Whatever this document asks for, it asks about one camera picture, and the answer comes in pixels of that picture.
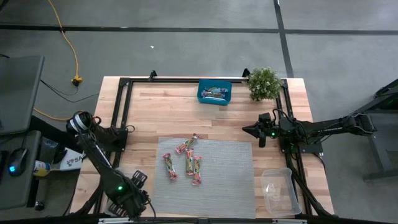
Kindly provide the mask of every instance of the concrete floor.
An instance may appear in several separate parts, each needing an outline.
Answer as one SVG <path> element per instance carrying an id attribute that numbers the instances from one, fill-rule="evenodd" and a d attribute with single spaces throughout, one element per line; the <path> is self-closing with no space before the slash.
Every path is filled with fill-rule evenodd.
<path id="1" fill-rule="evenodd" d="M 278 28 L 272 0 L 53 0 L 66 25 L 132 27 Z M 397 30 L 398 2 L 392 0 L 280 0 L 286 29 Z M 0 24 L 51 24 L 46 0 L 12 0 Z M 241 76 L 244 68 L 270 66 L 286 77 L 279 34 L 67 32 L 85 81 L 77 100 L 99 92 L 105 75 Z M 367 103 L 397 78 L 396 35 L 287 35 L 294 77 L 304 78 L 314 121 L 337 118 Z M 0 30 L 0 53 L 43 55 L 42 79 L 73 92 L 73 55 L 59 32 Z M 94 112 L 96 97 L 67 103 L 40 86 L 35 107 L 58 117 Z M 64 123 L 47 120 L 64 129 Z M 398 179 L 365 184 L 376 165 L 366 138 L 342 134 L 323 143 L 335 213 L 345 218 L 398 222 Z M 0 219 L 61 215 L 77 174 L 54 177 L 48 207 L 6 210 Z"/>

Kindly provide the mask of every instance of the gray mat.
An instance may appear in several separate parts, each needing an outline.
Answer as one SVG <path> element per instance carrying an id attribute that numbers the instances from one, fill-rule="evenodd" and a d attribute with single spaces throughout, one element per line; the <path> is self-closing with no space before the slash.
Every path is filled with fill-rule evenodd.
<path id="1" fill-rule="evenodd" d="M 185 154 L 175 147 L 187 139 L 159 138 L 153 204 L 157 213 L 206 217 L 255 218 L 251 143 L 198 140 L 194 156 L 203 156 L 201 185 L 185 175 Z M 169 180 L 162 156 L 171 153 L 178 175 Z"/>

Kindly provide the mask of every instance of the yellow extension cord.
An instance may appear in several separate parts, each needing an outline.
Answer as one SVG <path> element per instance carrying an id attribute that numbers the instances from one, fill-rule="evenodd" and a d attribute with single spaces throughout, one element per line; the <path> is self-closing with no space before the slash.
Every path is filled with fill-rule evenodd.
<path id="1" fill-rule="evenodd" d="M 55 9 L 55 7 L 54 7 L 54 5 L 52 4 L 51 0 L 48 0 L 48 1 L 49 1 L 50 5 L 51 5 L 53 11 L 54 11 L 55 17 L 56 17 L 57 20 L 58 20 L 59 26 L 60 26 L 60 28 L 62 29 L 63 27 L 62 27 L 62 24 L 61 24 L 61 20 L 60 20 L 60 18 L 59 18 L 59 16 L 58 16 L 57 10 Z M 61 30 L 61 34 L 62 34 L 63 38 L 64 38 L 64 39 L 67 41 L 67 43 L 69 44 L 69 46 L 70 46 L 70 48 L 72 49 L 73 54 L 74 54 L 74 56 L 75 56 L 76 73 L 75 73 L 75 77 L 74 77 L 73 80 L 72 80 L 72 83 L 75 84 L 75 82 L 77 82 L 77 84 L 79 84 L 79 83 L 81 83 L 81 82 L 83 81 L 83 79 L 79 76 L 79 62 L 78 62 L 78 60 L 77 60 L 77 54 L 76 54 L 75 48 L 73 47 L 72 43 L 69 41 L 68 37 L 66 37 L 65 33 L 63 32 L 63 30 Z M 39 114 L 41 114 L 41 115 L 43 115 L 43 116 L 46 116 L 46 117 L 48 117 L 48 118 L 50 118 L 50 119 L 53 119 L 53 120 L 55 120 L 55 121 L 67 121 L 67 120 L 70 119 L 70 118 L 54 118 L 53 116 L 50 116 L 50 115 L 48 115 L 48 114 L 46 114 L 46 113 L 44 113 L 44 112 L 41 112 L 40 110 L 38 110 L 38 109 L 36 109 L 36 108 L 33 108 L 33 110 L 36 111 L 36 112 L 38 112 Z"/>

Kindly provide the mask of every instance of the yellow plug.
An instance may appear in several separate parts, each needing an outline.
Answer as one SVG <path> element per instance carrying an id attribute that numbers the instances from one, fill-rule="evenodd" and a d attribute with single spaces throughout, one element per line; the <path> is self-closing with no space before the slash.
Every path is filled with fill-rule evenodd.
<path id="1" fill-rule="evenodd" d="M 75 77 L 72 80 L 72 83 L 78 87 L 79 84 L 83 81 L 82 77 L 80 77 L 78 74 L 75 75 Z"/>

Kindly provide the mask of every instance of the computer mouse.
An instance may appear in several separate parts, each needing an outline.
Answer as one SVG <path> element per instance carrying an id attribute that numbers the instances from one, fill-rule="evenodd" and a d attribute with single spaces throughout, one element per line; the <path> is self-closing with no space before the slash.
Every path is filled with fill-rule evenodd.
<path id="1" fill-rule="evenodd" d="M 25 148 L 18 148 L 10 153 L 7 166 L 10 176 L 17 177 L 24 173 L 27 154 L 28 150 Z"/>

